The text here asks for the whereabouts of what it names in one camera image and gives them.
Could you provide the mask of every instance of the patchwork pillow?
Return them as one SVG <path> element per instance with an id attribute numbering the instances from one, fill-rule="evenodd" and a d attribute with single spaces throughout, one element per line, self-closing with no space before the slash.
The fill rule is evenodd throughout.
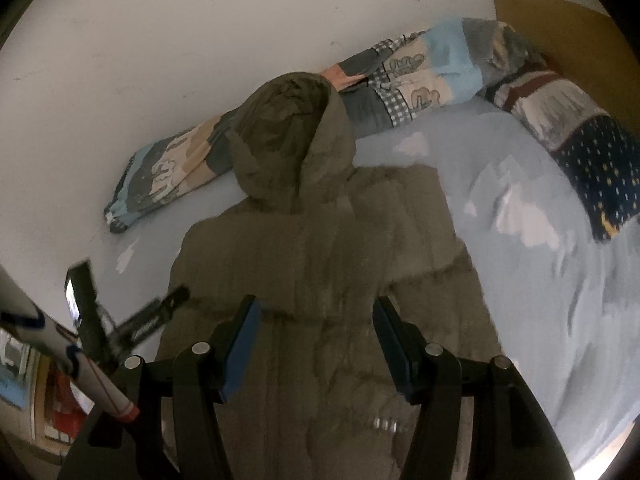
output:
<path id="1" fill-rule="evenodd" d="M 550 70 L 521 70 L 486 98 L 516 116 L 558 163 L 597 241 L 640 213 L 640 141 L 574 83 Z"/>

